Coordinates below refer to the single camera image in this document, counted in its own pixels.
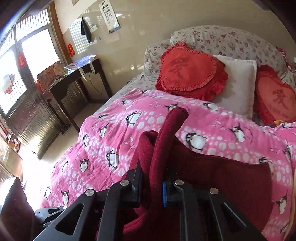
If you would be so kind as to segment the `dark red fleece garment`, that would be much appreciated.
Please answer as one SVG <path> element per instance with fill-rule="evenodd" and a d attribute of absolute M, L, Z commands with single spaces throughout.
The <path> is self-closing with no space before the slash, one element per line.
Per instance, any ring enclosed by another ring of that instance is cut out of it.
<path fill-rule="evenodd" d="M 245 191 L 245 214 L 262 233 L 272 210 L 269 166 L 193 152 L 175 136 L 187 117 L 185 109 L 176 108 L 158 132 L 141 134 L 132 162 L 140 163 L 143 171 L 142 202 L 134 212 L 137 218 L 124 225 L 124 240 L 162 240 L 167 215 L 162 197 L 165 170 L 175 170 L 178 177 L 197 187 Z"/>

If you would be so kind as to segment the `pink penguin blanket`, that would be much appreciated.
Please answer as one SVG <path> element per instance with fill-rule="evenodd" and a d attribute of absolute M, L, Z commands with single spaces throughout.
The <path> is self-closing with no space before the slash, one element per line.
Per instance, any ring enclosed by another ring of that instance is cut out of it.
<path fill-rule="evenodd" d="M 189 113 L 176 136 L 190 150 L 269 165 L 272 209 L 262 233 L 268 240 L 284 240 L 295 214 L 295 124 L 259 126 L 211 102 L 159 90 L 133 90 L 86 118 L 77 142 L 53 168 L 42 207 L 70 205 L 86 189 L 100 191 L 117 182 L 132 165 L 140 135 L 159 131 L 177 107 Z"/>

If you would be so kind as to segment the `orange red floral quilt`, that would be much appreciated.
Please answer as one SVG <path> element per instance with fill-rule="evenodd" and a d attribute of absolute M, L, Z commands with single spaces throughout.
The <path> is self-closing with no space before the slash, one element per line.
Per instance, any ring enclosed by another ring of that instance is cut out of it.
<path fill-rule="evenodd" d="M 290 124 L 289 123 L 286 123 L 283 120 L 275 120 L 273 123 L 268 124 L 268 126 L 271 127 L 271 128 L 275 128 L 277 126 L 281 126 L 283 128 L 289 128 L 290 127 Z"/>

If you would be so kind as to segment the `white square pillow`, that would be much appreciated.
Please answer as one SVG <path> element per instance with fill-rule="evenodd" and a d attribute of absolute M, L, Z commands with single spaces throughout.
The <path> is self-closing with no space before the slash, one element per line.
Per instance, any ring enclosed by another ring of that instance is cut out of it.
<path fill-rule="evenodd" d="M 223 91 L 211 102 L 248 119 L 253 116 L 257 62 L 222 55 L 215 56 L 225 64 L 228 79 Z"/>

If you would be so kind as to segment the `dark wooden desk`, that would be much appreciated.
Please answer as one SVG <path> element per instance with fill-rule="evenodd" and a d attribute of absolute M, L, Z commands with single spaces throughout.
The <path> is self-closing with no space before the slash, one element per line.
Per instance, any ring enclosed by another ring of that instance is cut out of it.
<path fill-rule="evenodd" d="M 74 116 L 78 114 L 87 103 L 106 103 L 113 92 L 107 81 L 101 61 L 97 56 L 86 56 L 72 62 L 64 68 L 69 73 L 53 82 L 53 84 L 44 91 L 43 98 L 48 104 L 50 110 L 55 114 L 59 123 L 65 126 L 70 123 L 74 129 L 79 132 L 80 128 L 74 121 Z M 107 98 L 92 97 L 86 88 L 83 77 L 89 77 L 90 74 L 99 75 L 104 86 Z"/>

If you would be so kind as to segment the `large red heart pillow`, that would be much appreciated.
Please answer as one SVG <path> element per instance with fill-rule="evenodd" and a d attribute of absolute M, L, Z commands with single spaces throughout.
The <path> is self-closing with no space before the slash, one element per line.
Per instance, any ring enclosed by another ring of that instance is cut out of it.
<path fill-rule="evenodd" d="M 179 42 L 162 54 L 156 89 L 210 101 L 223 91 L 227 79 L 225 64 L 217 57 Z"/>

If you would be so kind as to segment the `dark wooden lattice door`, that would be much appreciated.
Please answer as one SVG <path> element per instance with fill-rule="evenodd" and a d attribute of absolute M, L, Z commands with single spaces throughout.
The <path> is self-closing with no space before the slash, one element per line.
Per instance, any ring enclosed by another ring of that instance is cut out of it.
<path fill-rule="evenodd" d="M 37 75 L 64 63 L 47 6 L 22 18 L 1 41 L 1 114 L 8 127 L 41 159 L 61 123 L 50 109 Z"/>

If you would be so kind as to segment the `floral patterned pillow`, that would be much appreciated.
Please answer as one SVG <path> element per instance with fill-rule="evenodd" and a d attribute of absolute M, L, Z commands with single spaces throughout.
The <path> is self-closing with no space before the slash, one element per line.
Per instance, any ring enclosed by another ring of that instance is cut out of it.
<path fill-rule="evenodd" d="M 283 83 L 295 89 L 295 74 L 288 69 L 283 54 L 276 47 L 253 33 L 223 26 L 182 29 L 173 32 L 169 40 L 149 45 L 144 54 L 144 73 L 156 78 L 163 53 L 178 42 L 185 42 L 189 48 L 211 55 L 255 60 L 258 66 L 268 65 Z"/>

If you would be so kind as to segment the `red paper wall decoration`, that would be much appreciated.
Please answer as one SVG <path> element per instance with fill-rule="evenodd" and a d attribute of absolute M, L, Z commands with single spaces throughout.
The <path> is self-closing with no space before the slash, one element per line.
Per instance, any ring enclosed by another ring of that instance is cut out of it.
<path fill-rule="evenodd" d="M 69 55 L 70 55 L 71 57 L 74 57 L 74 56 L 75 56 L 75 51 L 74 51 L 73 46 L 72 46 L 71 43 L 69 43 L 69 44 L 67 45 L 67 49 L 68 49 Z"/>

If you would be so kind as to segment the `black cloth hanging on wall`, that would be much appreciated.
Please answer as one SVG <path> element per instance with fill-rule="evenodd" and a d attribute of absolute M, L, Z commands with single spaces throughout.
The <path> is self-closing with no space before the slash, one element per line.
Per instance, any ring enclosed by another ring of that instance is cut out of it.
<path fill-rule="evenodd" d="M 84 20 L 84 18 L 81 19 L 81 35 L 84 35 L 88 41 L 88 43 L 91 42 L 91 32 L 88 26 L 88 23 Z"/>

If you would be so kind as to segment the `eye chart wall poster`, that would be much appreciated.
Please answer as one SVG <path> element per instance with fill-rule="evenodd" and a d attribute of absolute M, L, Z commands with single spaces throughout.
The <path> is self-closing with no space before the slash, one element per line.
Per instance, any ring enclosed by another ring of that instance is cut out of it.
<path fill-rule="evenodd" d="M 120 29 L 114 9 L 109 0 L 104 0 L 99 4 L 101 14 L 106 23 L 109 34 L 112 34 Z"/>

